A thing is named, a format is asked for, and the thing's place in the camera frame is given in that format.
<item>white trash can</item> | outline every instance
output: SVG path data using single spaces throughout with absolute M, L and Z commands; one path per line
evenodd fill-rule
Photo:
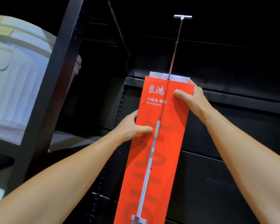
M 55 41 L 38 26 L 0 16 L 0 139 L 21 142 Z M 70 83 L 81 62 L 78 56 Z

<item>person's right arm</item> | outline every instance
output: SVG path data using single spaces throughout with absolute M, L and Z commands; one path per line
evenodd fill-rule
M 207 127 L 259 222 L 280 224 L 280 156 L 229 122 L 209 104 L 200 87 L 195 85 L 193 96 L 181 90 L 174 94 Z

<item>bare skin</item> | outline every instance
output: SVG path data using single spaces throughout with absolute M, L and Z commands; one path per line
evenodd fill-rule
M 0 201 L 0 224 L 62 223 L 85 195 L 114 150 L 138 134 L 138 110 L 109 134 L 37 174 Z
M 234 126 L 195 85 L 174 92 L 205 124 L 239 190 L 261 224 L 280 224 L 280 156 Z

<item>finger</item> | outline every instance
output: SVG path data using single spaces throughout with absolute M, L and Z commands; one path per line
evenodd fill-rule
M 174 95 L 175 95 L 176 97 L 178 97 L 178 98 L 183 99 L 184 101 L 190 99 L 190 97 L 192 96 L 192 95 L 190 95 L 190 94 L 185 93 L 185 92 L 182 91 L 182 90 L 175 90 L 175 91 L 174 91 Z
M 195 86 L 197 86 L 191 79 L 189 79 L 188 83 L 194 84 Z
M 137 115 L 138 115 L 138 109 L 130 114 L 130 116 L 133 117 L 134 119 L 137 117 Z
M 142 133 L 151 133 L 153 131 L 152 127 L 149 126 L 139 126 L 137 125 L 137 134 L 142 134 Z

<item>forearm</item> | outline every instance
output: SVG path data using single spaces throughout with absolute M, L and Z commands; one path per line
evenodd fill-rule
M 205 114 L 204 123 L 259 221 L 280 224 L 280 156 L 216 110 Z
M 62 223 L 120 143 L 110 132 L 28 180 L 0 202 L 0 224 Z

